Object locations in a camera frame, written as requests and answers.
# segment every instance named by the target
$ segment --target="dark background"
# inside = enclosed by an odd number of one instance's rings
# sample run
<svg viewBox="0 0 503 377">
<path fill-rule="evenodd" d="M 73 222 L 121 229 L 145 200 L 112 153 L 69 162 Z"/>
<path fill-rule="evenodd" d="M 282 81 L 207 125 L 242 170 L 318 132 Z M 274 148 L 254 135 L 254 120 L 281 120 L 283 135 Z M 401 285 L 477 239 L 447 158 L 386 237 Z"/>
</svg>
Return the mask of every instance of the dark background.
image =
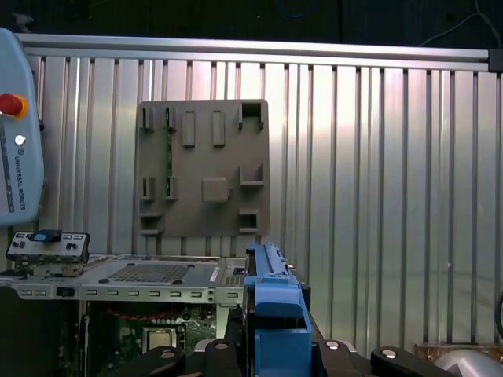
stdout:
<svg viewBox="0 0 503 377">
<path fill-rule="evenodd" d="M 20 31 L 12 13 L 21 13 L 34 19 L 34 33 L 418 46 L 475 12 L 474 0 L 281 1 L 1 0 L 0 26 Z M 503 34 L 503 0 L 479 6 Z M 489 49 L 497 42 L 477 16 L 428 46 Z"/>
</svg>

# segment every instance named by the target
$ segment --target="label sticker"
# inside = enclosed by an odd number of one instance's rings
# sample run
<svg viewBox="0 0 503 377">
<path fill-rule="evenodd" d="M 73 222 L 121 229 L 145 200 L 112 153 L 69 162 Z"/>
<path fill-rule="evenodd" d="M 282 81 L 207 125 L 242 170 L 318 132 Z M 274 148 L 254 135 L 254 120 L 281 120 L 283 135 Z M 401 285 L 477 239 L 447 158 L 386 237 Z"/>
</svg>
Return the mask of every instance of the label sticker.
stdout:
<svg viewBox="0 0 503 377">
<path fill-rule="evenodd" d="M 215 267 L 215 271 L 213 271 L 213 274 L 211 275 L 210 281 L 213 283 L 215 280 L 217 280 L 218 272 L 220 271 L 220 267 Z"/>
</svg>

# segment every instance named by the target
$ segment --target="mesh grille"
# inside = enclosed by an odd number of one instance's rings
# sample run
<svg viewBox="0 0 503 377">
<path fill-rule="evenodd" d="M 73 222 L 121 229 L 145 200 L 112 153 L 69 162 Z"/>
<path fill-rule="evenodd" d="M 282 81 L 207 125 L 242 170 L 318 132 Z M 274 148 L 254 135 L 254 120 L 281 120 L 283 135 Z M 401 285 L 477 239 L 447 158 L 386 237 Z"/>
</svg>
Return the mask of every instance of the mesh grille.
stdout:
<svg viewBox="0 0 503 377">
<path fill-rule="evenodd" d="M 240 286 L 243 285 L 244 280 L 242 276 L 229 276 L 226 278 L 226 285 Z"/>
<path fill-rule="evenodd" d="M 115 281 L 169 283 L 183 279 L 188 270 L 185 265 L 128 265 L 110 277 Z"/>
</svg>

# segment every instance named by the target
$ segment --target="gray plastic plate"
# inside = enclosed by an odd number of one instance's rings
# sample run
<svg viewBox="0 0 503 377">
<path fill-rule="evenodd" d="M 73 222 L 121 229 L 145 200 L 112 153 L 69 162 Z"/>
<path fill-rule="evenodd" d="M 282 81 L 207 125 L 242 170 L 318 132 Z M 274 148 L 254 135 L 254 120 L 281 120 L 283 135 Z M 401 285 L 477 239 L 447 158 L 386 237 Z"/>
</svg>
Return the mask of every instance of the gray plastic plate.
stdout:
<svg viewBox="0 0 503 377">
<path fill-rule="evenodd" d="M 137 151 L 140 234 L 269 232 L 265 101 L 143 102 Z"/>
</svg>

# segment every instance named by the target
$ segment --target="black plastic clip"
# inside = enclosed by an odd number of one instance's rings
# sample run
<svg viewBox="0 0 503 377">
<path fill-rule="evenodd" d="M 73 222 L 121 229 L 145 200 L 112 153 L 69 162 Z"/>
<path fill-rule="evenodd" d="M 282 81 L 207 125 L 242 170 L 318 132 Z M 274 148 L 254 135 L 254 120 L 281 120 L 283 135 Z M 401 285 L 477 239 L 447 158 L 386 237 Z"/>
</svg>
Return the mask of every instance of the black plastic clip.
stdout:
<svg viewBox="0 0 503 377">
<path fill-rule="evenodd" d="M 31 242 L 41 242 L 41 243 L 55 243 L 61 241 L 60 230 L 39 230 L 28 236 Z"/>
</svg>

